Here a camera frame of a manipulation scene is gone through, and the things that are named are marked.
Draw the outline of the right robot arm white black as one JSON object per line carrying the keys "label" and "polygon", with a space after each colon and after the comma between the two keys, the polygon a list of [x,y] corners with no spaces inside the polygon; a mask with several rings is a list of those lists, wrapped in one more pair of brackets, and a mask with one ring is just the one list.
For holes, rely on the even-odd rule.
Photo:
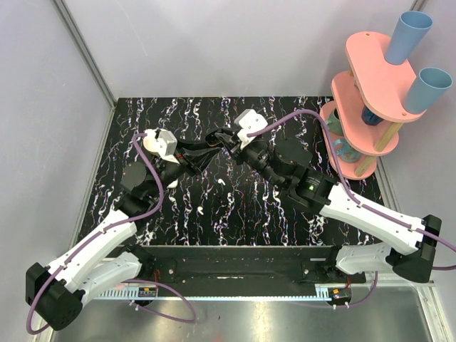
{"label": "right robot arm white black", "polygon": [[235,132],[218,129],[207,138],[221,143],[239,164],[245,163],[277,186],[282,202],[295,210],[347,223],[380,241],[372,245],[339,246],[323,265],[324,276],[340,282],[348,274],[392,271],[415,283],[427,283],[432,272],[442,221],[434,215],[411,217],[353,194],[344,181],[314,170],[312,154],[294,138],[271,146],[255,137],[248,144]]}

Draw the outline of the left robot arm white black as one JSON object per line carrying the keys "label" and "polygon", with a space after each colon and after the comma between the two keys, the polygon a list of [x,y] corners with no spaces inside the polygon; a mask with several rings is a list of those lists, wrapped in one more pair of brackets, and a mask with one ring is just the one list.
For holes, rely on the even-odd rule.
{"label": "left robot arm white black", "polygon": [[156,285],[156,258],[139,245],[129,245],[114,260],[102,260],[138,232],[138,225],[158,212],[165,188],[181,175],[200,174],[220,151],[218,144],[134,135],[140,160],[123,170],[123,193],[106,218],[59,258],[26,271],[26,329],[38,335],[47,328],[70,325],[94,298],[124,282]]}

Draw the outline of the black earbud charging case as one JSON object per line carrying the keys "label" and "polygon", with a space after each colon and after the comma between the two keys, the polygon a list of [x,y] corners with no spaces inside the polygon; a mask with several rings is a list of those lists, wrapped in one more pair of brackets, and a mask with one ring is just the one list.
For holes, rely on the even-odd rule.
{"label": "black earbud charging case", "polygon": [[216,129],[212,130],[207,133],[207,135],[204,138],[204,141],[208,147],[221,147],[223,142],[220,138],[220,135],[222,134],[221,129]]}

